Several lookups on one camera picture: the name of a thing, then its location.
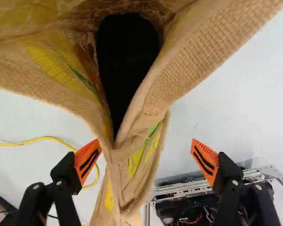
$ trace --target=yellow cable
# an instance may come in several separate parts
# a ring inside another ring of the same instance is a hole
[[[23,142],[18,142],[18,143],[1,143],[0,142],[0,146],[26,145],[26,144],[34,143],[34,142],[39,141],[39,140],[53,140],[53,141],[57,141],[57,142],[65,145],[66,147],[70,148],[73,152],[77,151],[74,147],[72,147],[70,144],[66,143],[65,141],[60,140],[60,139],[58,139],[56,137],[49,137],[49,136],[38,137],[38,138],[35,138],[35,139],[31,139],[31,140],[27,140],[27,141],[23,141]],[[88,188],[94,186],[98,182],[100,172],[99,172],[99,167],[98,167],[97,163],[95,163],[95,170],[96,170],[96,178],[95,178],[95,180],[91,184],[82,187],[83,190],[88,189]]]

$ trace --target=burlap sack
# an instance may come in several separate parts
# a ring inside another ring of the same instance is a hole
[[[90,225],[140,225],[169,105],[282,6],[283,0],[0,0],[0,87],[82,117],[107,161]],[[163,45],[113,142],[94,34],[104,16],[123,12],[147,17]]]

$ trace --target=metal frame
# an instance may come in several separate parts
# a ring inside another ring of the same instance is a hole
[[[277,180],[283,186],[283,174],[273,165],[259,168],[246,169],[243,171],[243,179],[251,181],[247,184],[272,182]],[[200,178],[186,183],[177,183],[160,186],[151,191],[151,198],[145,204],[145,226],[150,226],[150,207],[164,200],[178,199],[182,197],[195,197],[213,193],[211,186],[205,178]]]

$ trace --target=yellow printed design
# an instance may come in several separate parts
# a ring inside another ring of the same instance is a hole
[[[146,155],[145,163],[148,161],[148,159],[149,159],[150,155],[152,154],[153,150],[158,147],[159,139],[160,139],[160,134],[155,138],[154,143],[149,148],[149,151],[148,151],[148,153]]]
[[[77,74],[80,74],[78,71],[83,71],[83,67],[72,53],[63,35],[59,32],[51,32],[50,35],[45,37],[48,38],[47,45],[34,40],[23,41],[27,53],[49,76],[72,91],[100,104],[97,96],[88,90],[84,83],[78,80]]]
[[[46,24],[53,21],[60,13],[69,10],[67,3],[72,0],[16,0],[15,6],[0,16],[0,25],[13,27],[23,25],[26,21]]]
[[[108,181],[107,187],[108,191],[105,199],[105,207],[111,212],[113,210],[113,197],[110,180]]]
[[[145,151],[145,149],[148,145],[148,142],[149,142],[150,138],[152,137],[152,135],[154,134],[158,125],[159,125],[159,123],[152,127],[150,134],[148,135],[147,139],[143,143],[142,147],[134,155],[132,155],[131,158],[129,159],[128,170],[129,170],[130,178],[134,177],[134,175],[137,171],[138,165],[141,161],[142,154]]]

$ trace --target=white floor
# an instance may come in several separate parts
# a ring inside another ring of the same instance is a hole
[[[87,125],[65,110],[0,89],[0,139],[16,142],[45,135],[60,137],[75,147],[94,139]],[[260,158],[283,172],[283,10],[171,106],[157,178],[198,169],[190,155],[192,138],[226,152],[235,161]],[[49,182],[50,169],[68,151],[52,141],[0,147],[0,195],[18,206],[25,188],[37,181]],[[105,169],[103,156],[98,165],[98,184],[74,198],[82,223],[88,223],[92,214]],[[94,178],[92,173],[88,181]],[[279,189],[275,187],[275,203],[283,222]],[[50,220],[48,225],[58,222]]]

